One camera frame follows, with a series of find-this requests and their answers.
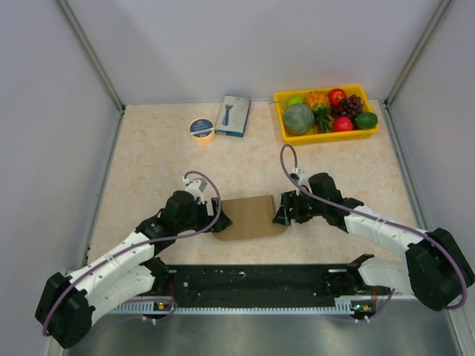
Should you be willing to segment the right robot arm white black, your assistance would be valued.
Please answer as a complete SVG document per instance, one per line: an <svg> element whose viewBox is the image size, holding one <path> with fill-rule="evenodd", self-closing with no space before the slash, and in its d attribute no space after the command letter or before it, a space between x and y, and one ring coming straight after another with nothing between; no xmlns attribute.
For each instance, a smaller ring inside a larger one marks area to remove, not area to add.
<svg viewBox="0 0 475 356"><path fill-rule="evenodd" d="M281 195L273 222L290 226L321 217L340 230L368 238L399 260L368 257L346 276L348 288L361 294L371 286L413 295L434 311L449 307L474 284L474 271L450 232L425 231L386 219L363 202L342 197L327 173L305 177L297 170L291 180L303 187Z"/></svg>

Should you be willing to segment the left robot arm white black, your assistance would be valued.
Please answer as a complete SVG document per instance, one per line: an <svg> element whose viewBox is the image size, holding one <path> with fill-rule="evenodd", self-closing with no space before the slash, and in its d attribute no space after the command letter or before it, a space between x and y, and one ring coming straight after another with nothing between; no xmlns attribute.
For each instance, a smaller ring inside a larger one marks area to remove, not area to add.
<svg viewBox="0 0 475 356"><path fill-rule="evenodd" d="M209 213L203 192L188 185L97 260L51 275L35 311L44 336L69 349L115 307L146 292L164 292L168 276L157 255L178 239L227 228L220 196L212 199L212 209Z"/></svg>

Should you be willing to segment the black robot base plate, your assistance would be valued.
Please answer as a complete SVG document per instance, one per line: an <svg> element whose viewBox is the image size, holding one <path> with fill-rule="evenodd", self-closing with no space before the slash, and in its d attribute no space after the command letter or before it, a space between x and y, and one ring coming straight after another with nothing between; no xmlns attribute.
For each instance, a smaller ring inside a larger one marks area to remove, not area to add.
<svg viewBox="0 0 475 356"><path fill-rule="evenodd" d="M231 309L334 306L342 296L382 297L388 287L366 285L351 263L165 265L146 297L173 297L180 308Z"/></svg>

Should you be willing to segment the brown cardboard paper box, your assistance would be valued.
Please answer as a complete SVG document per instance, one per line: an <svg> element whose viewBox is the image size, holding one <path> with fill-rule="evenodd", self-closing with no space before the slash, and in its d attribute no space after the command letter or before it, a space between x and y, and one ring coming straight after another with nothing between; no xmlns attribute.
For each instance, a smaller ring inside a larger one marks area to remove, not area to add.
<svg viewBox="0 0 475 356"><path fill-rule="evenodd" d="M217 240L228 242L276 237L286 231L285 225L272 221L276 215L272 195L224 200L222 208L232 223L221 232L212 233Z"/></svg>

